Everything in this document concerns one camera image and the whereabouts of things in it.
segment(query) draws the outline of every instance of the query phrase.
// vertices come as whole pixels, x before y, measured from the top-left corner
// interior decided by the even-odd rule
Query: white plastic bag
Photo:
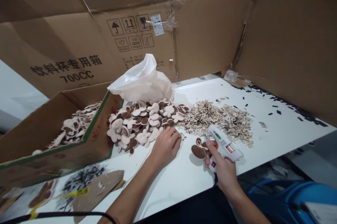
[[[155,101],[163,98],[173,100],[172,83],[162,72],[156,70],[156,60],[146,54],[142,62],[129,69],[113,82],[108,90],[119,94],[126,101]]]

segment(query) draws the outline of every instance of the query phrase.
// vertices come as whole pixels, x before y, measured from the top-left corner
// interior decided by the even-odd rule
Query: finger
[[[177,132],[176,128],[172,127],[167,133],[168,137],[171,137],[175,132]]]
[[[205,167],[208,168],[210,166],[210,155],[209,155],[209,151],[206,151],[206,158],[205,158]]]
[[[163,136],[166,136],[170,129],[171,127],[167,127],[166,129],[164,129],[164,131],[162,132]]]
[[[221,162],[223,160],[223,158],[220,156],[218,150],[214,147],[214,143],[216,143],[216,141],[207,141],[206,145],[208,150],[210,151],[210,153],[214,156],[215,160],[217,161],[217,163]]]
[[[177,154],[178,150],[180,149],[180,144],[181,144],[181,137],[176,139],[174,144],[173,144],[172,149],[173,149],[175,154]]]
[[[181,134],[179,134],[178,131],[175,131],[175,133],[170,137],[170,141],[171,141],[171,143],[173,143],[172,149],[174,148],[174,146],[175,146],[175,144],[176,144],[176,142],[179,138],[181,138]]]

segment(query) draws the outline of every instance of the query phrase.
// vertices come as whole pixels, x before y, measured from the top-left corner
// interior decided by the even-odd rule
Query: pile of felt scraps
[[[166,99],[158,103],[137,101],[110,116],[107,135],[118,142],[118,152],[124,149],[132,155],[138,145],[147,148],[166,127],[183,121],[189,111],[188,106],[176,106]]]
[[[46,150],[80,142],[100,104],[101,101],[73,113],[70,119],[66,119],[63,122],[61,134],[46,146]],[[40,154],[42,152],[42,150],[35,150],[32,155]]]
[[[217,107],[210,101],[199,101],[178,126],[187,133],[210,138],[209,123],[224,130],[231,141],[242,141],[250,148],[253,147],[253,134],[250,131],[252,119],[249,113],[232,106]]]

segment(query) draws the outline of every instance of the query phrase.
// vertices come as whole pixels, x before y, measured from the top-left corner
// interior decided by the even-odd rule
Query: pile of felt bows
[[[131,155],[138,145],[150,145],[166,127],[183,121],[190,111],[184,104],[174,105],[166,99],[160,102],[134,102],[112,114],[107,135],[118,142],[118,152],[124,149]]]

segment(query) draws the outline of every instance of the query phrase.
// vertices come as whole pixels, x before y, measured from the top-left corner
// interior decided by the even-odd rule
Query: white table
[[[217,106],[228,104],[242,110],[246,108],[247,112],[255,116],[252,117],[253,148],[250,149],[243,143],[236,144],[236,148],[239,148],[244,154],[244,158],[237,162],[238,175],[336,130],[331,125],[323,127],[307,120],[300,121],[297,117],[301,116],[289,109],[285,103],[271,100],[270,95],[262,97],[263,94],[254,91],[247,93],[244,90],[236,89],[214,75],[205,76],[205,80],[195,78],[175,84],[175,86],[177,85],[174,98],[177,103],[194,104],[197,101],[209,100]],[[229,100],[223,100],[220,104],[216,102],[216,99],[220,100],[221,97],[226,96],[229,97]],[[276,110],[280,110],[282,114],[277,114]],[[259,121],[264,122],[268,128],[263,129]],[[191,153],[191,146],[195,144],[197,136],[186,133],[184,135],[187,136],[187,139],[181,143],[176,159],[164,168],[152,183],[135,221],[155,214],[213,186],[214,174],[205,169],[203,161]],[[153,144],[154,142],[149,148],[138,146],[132,156],[125,153],[119,154],[117,148],[114,148],[112,157],[102,164],[106,164],[110,171],[125,170],[124,180],[127,181],[139,169]],[[59,179],[55,195],[59,194],[58,192],[69,176]],[[120,192],[121,189],[110,193],[96,206],[94,211],[105,212]],[[55,211],[55,205],[56,201],[51,201],[39,208],[38,212]],[[81,224],[96,223],[99,218],[86,217]],[[50,219],[50,222],[73,224],[73,218],[53,218]],[[46,223],[46,220],[34,220],[30,223]]]

